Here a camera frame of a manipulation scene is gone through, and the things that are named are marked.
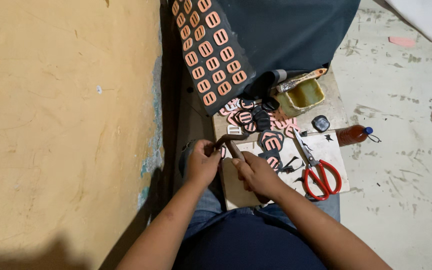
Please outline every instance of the forearm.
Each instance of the forearm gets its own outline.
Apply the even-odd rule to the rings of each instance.
[[[355,234],[290,187],[282,188],[274,201],[329,268],[391,269]]]
[[[194,181],[186,181],[138,237],[117,269],[171,269],[205,188]]]

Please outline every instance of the plastic bottle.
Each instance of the plastic bottle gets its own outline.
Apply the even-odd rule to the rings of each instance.
[[[347,128],[337,129],[336,137],[339,143],[339,147],[361,143],[368,135],[373,133],[371,127],[364,127],[362,125],[354,125]]]

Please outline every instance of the blue bottle cap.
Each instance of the blue bottle cap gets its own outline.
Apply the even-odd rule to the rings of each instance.
[[[371,133],[373,133],[373,129],[371,127],[365,127],[363,129],[363,132],[366,134],[371,134]]]

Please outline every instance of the jeans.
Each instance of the jeans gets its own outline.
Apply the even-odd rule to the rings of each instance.
[[[187,160],[191,152],[195,140],[189,141],[182,150],[181,157],[179,158],[179,172],[184,177],[186,173]],[[330,195],[327,200],[315,201],[314,205],[323,210],[326,214],[340,222],[339,213],[339,193]],[[253,214],[263,217],[265,220],[271,221],[272,224],[278,227],[284,228],[292,233],[296,232],[296,227],[291,222],[290,218],[283,212],[283,209],[276,203],[268,204],[265,207],[252,206],[242,207],[226,211],[226,204],[223,194],[223,188],[217,173],[214,180],[209,184],[208,188],[204,191],[196,205],[196,210],[189,222],[188,229],[184,234],[184,239],[187,239],[199,231],[215,224],[229,216],[241,215],[241,214]]]

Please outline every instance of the yellow wall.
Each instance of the yellow wall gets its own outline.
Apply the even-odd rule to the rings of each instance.
[[[154,0],[0,0],[0,260],[63,243],[97,268],[134,218],[162,155],[158,32]]]

